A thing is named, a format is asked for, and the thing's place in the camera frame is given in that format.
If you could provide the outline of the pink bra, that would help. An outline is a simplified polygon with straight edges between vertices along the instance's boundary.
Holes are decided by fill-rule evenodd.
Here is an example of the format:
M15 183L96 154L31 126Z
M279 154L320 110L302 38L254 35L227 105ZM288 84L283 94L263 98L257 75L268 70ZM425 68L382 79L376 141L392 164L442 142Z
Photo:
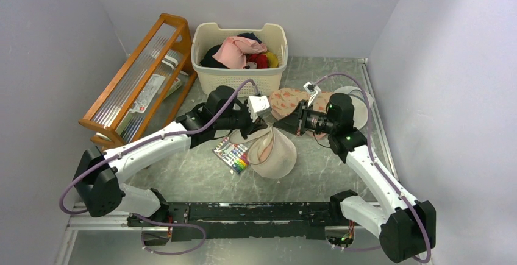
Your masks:
M258 164L263 163L266 161L270 154L271 150L273 148L274 143L274 136L272 133L267 134L267 136L264 136L260 139L258 148L257 148L257 158L258 158Z

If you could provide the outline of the beige mesh laundry bag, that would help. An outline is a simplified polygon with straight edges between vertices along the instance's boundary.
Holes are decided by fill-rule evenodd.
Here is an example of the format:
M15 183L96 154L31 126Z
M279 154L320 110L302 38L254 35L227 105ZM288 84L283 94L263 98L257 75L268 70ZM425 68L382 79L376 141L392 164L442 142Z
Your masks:
M271 154L266 161L258 164L257 148L259 141L269 133L274 136ZM297 159L295 145L279 129L273 126L268 126L265 130L259 131L258 134L252 135L248 139L243 139L239 131L234 131L230 134L229 139L234 144L249 144L248 163L261 177L280 179L288 175L295 166Z

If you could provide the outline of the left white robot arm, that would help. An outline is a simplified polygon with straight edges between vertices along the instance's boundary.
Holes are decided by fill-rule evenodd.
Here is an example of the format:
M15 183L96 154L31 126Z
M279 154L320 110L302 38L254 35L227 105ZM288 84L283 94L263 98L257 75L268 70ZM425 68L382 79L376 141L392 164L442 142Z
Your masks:
M219 86L205 102L146 137L103 152L97 147L86 150L73 180L85 212L102 217L125 211L144 216L152 225L164 224L169 209L163 196L154 189L130 186L127 179L170 155L217 139L220 130L238 131L247 138L265 128L262 116L270 110L266 96L241 102L233 88Z

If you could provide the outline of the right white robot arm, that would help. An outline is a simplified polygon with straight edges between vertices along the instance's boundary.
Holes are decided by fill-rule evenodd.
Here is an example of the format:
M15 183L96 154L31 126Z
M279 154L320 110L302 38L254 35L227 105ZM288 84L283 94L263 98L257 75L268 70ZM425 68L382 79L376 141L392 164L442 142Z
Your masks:
M408 192L379 161L371 137L354 126L354 106L347 94L332 94L324 113L300 101L274 126L293 135L326 134L332 152L359 175L379 203L375 207L351 191L343 192L329 208L334 224L348 220L359 224L378 238L380 248L394 263L409 258L430 261L436 243L436 209Z

